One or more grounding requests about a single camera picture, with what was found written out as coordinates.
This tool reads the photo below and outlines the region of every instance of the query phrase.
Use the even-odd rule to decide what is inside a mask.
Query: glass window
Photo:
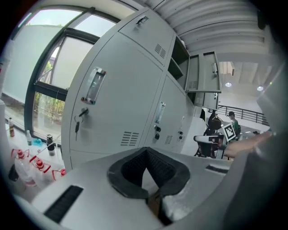
[[[24,105],[28,83],[40,55],[62,26],[78,14],[80,12],[71,10],[42,10],[22,27],[14,41],[10,41],[5,47],[8,55],[3,93],[21,106]]]
[[[46,63],[46,66],[42,72],[42,74],[39,76],[38,80],[47,84],[51,84],[52,78],[52,69],[55,63],[55,58],[56,55],[59,51],[59,47],[57,47],[54,52],[52,53],[50,59],[48,60],[48,62]]]
[[[78,24],[75,29],[102,37],[115,25],[114,22],[96,15],[91,15]]]
[[[65,102],[36,92],[33,106],[33,130],[56,138],[61,133]]]
[[[81,12],[68,9],[45,9],[39,11],[27,23],[27,25],[50,25],[63,27],[79,14],[81,14]]]
[[[92,46],[87,42],[66,38],[61,48],[56,48],[53,52],[39,81],[68,89],[78,67]]]
[[[6,94],[1,95],[1,100],[5,103],[5,114],[11,117],[15,125],[17,123],[24,127],[24,103],[19,102]]]

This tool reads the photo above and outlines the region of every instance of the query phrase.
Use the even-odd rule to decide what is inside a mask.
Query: person
[[[239,139],[239,136],[240,136],[240,126],[239,126],[238,121],[235,119],[235,113],[234,112],[230,111],[228,116],[229,116],[230,120],[232,120],[232,127],[234,129],[235,134],[236,134],[236,137],[232,140],[236,141]]]

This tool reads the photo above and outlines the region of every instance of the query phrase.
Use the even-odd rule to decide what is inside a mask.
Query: keyhole lock
[[[157,133],[157,134],[155,135],[155,139],[156,139],[156,140],[159,140],[159,137],[160,137],[160,135]]]
[[[154,129],[156,130],[156,132],[161,132],[161,128],[159,126],[154,125]]]

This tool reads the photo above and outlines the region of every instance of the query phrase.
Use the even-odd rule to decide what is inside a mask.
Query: black foam insert
[[[179,193],[190,179],[186,165],[149,147],[143,147],[115,162],[108,170],[108,179],[123,196],[147,199],[148,191],[141,188],[146,168],[162,197]]]

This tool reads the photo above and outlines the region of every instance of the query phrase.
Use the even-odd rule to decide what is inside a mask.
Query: white plastic bottle
[[[28,145],[31,146],[32,145],[32,137],[30,134],[30,130],[27,130],[26,139],[27,139]]]
[[[32,169],[32,176],[37,186],[41,189],[54,182],[51,165],[43,163],[41,159],[36,160],[36,164]]]
[[[29,187],[36,186],[36,183],[30,174],[31,164],[29,163],[29,158],[22,152],[21,149],[17,151],[14,164],[16,172],[18,173],[20,179],[25,183],[25,185]]]

